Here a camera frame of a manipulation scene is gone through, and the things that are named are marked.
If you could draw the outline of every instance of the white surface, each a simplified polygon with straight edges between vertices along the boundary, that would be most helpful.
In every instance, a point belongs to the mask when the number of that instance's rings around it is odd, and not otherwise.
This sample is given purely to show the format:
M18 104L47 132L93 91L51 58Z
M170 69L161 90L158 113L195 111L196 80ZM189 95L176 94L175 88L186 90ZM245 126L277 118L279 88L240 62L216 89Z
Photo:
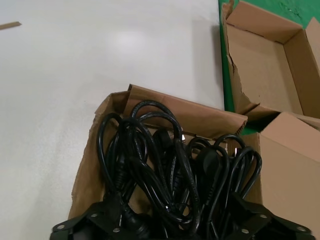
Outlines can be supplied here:
M129 83L223 108L217 0L2 0L0 235L66 220L94 111Z

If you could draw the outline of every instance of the metal pin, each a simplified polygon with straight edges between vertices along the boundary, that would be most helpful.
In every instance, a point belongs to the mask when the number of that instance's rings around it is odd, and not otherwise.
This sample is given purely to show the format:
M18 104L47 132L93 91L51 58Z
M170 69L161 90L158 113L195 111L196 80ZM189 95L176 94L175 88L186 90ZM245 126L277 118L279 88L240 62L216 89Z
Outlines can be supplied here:
M298 229L299 231L305 232L306 229L304 229L302 226L298 226L296 229Z
M56 227L56 229L59 229L59 230L64 229L64 228L65 228L65 225L59 225Z
M241 232L243 232L244 234L248 234L249 233L249 231L247 229L244 229L244 228L241 230Z

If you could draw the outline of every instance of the cardboard piece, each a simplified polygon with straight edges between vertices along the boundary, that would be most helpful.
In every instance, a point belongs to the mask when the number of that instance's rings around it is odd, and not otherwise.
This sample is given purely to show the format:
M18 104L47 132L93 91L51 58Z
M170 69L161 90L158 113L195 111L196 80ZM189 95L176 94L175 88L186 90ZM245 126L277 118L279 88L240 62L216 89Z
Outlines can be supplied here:
M10 22L10 23L6 23L6 24L0 25L0 30L14 28L14 27L18 27L18 26L21 26L21 25L22 24L20 22L18 22L18 21Z
M320 132L283 112L261 133L243 136L262 157L248 200L310 228L320 239Z
M222 8L233 101L249 121L275 112L320 118L320 24L301 25L250 3ZM320 120L310 119L320 126Z
M102 200L104 183L97 156L96 138L104 116L114 112L128 116L131 109L143 100L155 100L165 104L175 115L183 132L193 136L215 138L223 134L240 133L248 118L134 85L130 85L128 91L110 94L95 112L72 190L69 218L81 215L92 203ZM141 112L138 112L138 115L150 110L150 107L145 107L141 109ZM166 121L157 118L151 119L148 124L156 127L170 127ZM104 137L106 147L115 133L116 126L114 124L107 126ZM137 187L129 204L137 213L148 212L149 209L144 207L147 205L146 201L144 193Z

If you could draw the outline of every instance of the green mat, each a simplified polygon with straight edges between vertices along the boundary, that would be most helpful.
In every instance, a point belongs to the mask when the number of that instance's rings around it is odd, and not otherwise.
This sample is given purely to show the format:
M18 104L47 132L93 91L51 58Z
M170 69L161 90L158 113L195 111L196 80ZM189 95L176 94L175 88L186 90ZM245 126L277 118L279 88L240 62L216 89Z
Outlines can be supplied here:
M223 3L229 0L219 0L219 12ZM269 12L280 15L286 19L307 27L312 17L320 22L320 0L246 0L246 2L263 8ZM232 97L230 75L228 69L228 60L226 55L226 43L220 26L221 39L221 57L222 57L222 73L223 73L223 91L224 91L224 109L229 112L235 111ZM243 131L243 134L250 134L262 130L259 125L249 125Z

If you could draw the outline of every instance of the coiled cable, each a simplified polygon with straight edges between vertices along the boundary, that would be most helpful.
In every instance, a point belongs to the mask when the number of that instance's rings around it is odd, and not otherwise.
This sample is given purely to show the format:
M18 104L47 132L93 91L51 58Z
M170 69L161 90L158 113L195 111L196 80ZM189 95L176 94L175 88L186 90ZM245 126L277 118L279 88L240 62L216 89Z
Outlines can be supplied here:
M138 116L146 106L161 111ZM164 128L152 135L144 124L150 118L168 121L172 125L173 139ZM116 121L117 132L105 147L106 127L111 120ZM221 147L227 140L239 143L235 156L228 156ZM188 145L183 144L182 128L173 113L152 100L138 103L129 117L121 118L116 113L106 115L99 126L96 145L106 186L105 198L120 193L124 218L139 219L124 221L129 229L137 229L140 238L200 235L208 240L224 239L233 228L228 211L230 193L246 197L262 166L260 155L236 135L221 136L214 144L201 137L193 138ZM154 169L147 164L147 159L152 161ZM148 221L159 223L161 231L148 227L145 216L139 217L129 207L136 185L151 203L152 217Z

